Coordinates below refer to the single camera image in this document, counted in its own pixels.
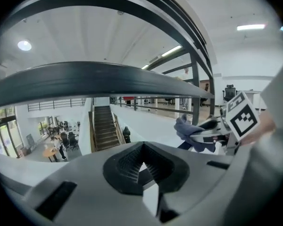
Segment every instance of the round table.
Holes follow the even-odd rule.
[[[48,157],[50,162],[52,162],[52,160],[50,159],[50,157],[52,156],[53,159],[58,162],[58,159],[56,157],[56,153],[58,152],[58,150],[54,150],[53,152],[51,151],[54,147],[48,147],[43,151],[43,156],[44,157]]]

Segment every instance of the desk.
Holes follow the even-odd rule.
[[[252,104],[254,104],[254,94],[259,94],[259,113],[261,113],[261,91],[255,91],[255,90],[242,90],[246,96],[248,97],[248,99],[250,100],[250,102]]]
[[[56,157],[56,153],[58,152],[58,150],[54,150],[53,152],[51,151],[54,147],[48,147],[43,151],[43,156],[44,157],[48,157],[50,162],[52,162],[52,160],[50,159],[50,157],[52,156],[53,159],[58,162],[58,159]]]

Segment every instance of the staircase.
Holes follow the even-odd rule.
[[[97,151],[120,145],[110,106],[94,109],[95,147]]]

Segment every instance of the white ceiling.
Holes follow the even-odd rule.
[[[214,48],[245,40],[282,41],[280,24],[264,0],[188,0],[200,17]],[[245,24],[267,24],[262,31],[238,32]],[[32,50],[17,48],[29,40]],[[46,11],[16,24],[0,38],[0,63],[7,75],[30,67],[63,61],[106,61],[143,67],[178,43],[161,30],[129,14],[98,7],[67,7]],[[156,72],[190,62],[189,56]]]

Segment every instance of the metal railing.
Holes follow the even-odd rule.
[[[84,106],[85,101],[86,101],[85,98],[53,100],[53,101],[28,104],[27,108],[28,108],[28,111],[41,111],[41,110],[56,109],[56,108],[62,108],[62,107]]]

